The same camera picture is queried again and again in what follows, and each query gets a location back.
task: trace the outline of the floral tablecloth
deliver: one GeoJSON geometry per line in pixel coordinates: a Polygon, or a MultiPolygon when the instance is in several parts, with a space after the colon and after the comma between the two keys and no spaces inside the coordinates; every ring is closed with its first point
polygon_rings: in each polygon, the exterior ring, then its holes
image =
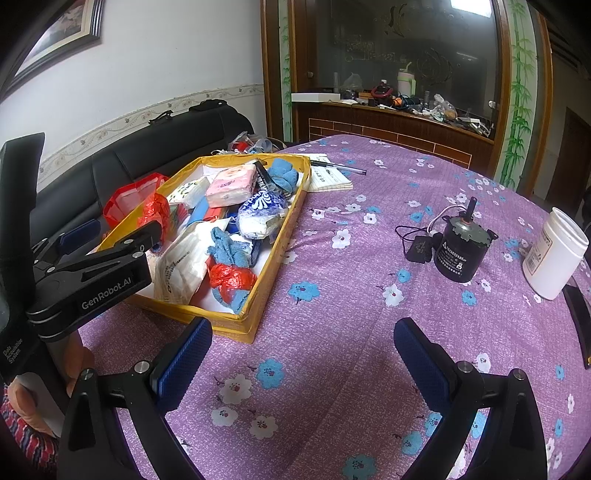
{"type": "MultiPolygon", "coordinates": [[[[525,370],[540,410],[549,478],[591,435],[591,372],[564,297],[538,297],[521,271],[545,216],[494,181],[429,155],[338,135],[293,147],[367,169],[354,189],[312,193],[293,232],[253,345],[215,337],[172,430],[210,480],[398,479],[433,434],[429,411],[394,349],[410,316],[433,342],[482,372],[525,370]],[[408,262],[397,225],[426,226],[444,207],[479,199],[475,217],[497,232],[474,279],[408,262]]],[[[436,225],[442,230],[443,223],[436,225]]],[[[585,295],[590,270],[574,274],[585,295]]],[[[120,304],[82,330],[102,373],[152,358],[183,326],[120,304]]],[[[465,472],[486,422],[479,412],[450,472],[465,472]]],[[[140,471],[147,462],[127,412],[140,471]]]]}

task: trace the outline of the black leather sofa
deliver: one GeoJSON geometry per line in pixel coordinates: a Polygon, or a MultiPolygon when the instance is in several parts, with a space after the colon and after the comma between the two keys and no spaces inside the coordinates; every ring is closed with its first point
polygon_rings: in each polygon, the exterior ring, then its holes
{"type": "MultiPolygon", "coordinates": [[[[223,100],[207,100],[117,140],[38,193],[31,212],[32,245],[93,218],[101,221],[102,232],[106,232],[103,208],[118,188],[153,172],[170,177],[195,158],[226,149],[244,131],[254,133],[245,116],[223,100]]],[[[99,243],[96,238],[64,260],[84,255],[99,243]]]]}

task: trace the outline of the red bag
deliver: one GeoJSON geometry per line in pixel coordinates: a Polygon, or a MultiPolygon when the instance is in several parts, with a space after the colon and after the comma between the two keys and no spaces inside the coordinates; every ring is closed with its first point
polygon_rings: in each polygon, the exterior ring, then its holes
{"type": "Polygon", "coordinates": [[[167,180],[168,177],[160,173],[152,173],[152,175],[148,175],[146,178],[118,189],[103,209],[103,216],[111,229],[115,228],[148,195],[154,193],[167,180]]]}
{"type": "Polygon", "coordinates": [[[164,242],[170,228],[170,205],[164,195],[152,193],[144,202],[142,216],[138,218],[138,227],[156,220],[162,227],[160,242],[164,242]]]}
{"type": "Polygon", "coordinates": [[[227,304],[234,298],[234,290],[252,290],[256,275],[249,268],[216,263],[209,270],[209,284],[212,288],[220,287],[222,300],[227,304]]]}

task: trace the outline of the plastic bottle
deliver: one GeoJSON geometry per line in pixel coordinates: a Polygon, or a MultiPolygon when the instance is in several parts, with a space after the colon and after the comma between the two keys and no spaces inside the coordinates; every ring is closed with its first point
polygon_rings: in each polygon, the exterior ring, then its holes
{"type": "Polygon", "coordinates": [[[589,240],[579,226],[564,212],[552,208],[538,241],[521,266],[531,288],[541,297],[554,300],[588,246],[589,240]]]}

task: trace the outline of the framed picture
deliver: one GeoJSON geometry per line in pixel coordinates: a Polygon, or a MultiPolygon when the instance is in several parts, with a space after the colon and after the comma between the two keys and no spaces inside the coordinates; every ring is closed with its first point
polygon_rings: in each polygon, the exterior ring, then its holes
{"type": "Polygon", "coordinates": [[[102,7],[103,0],[76,0],[29,52],[9,91],[64,56],[98,41],[102,7]]]}

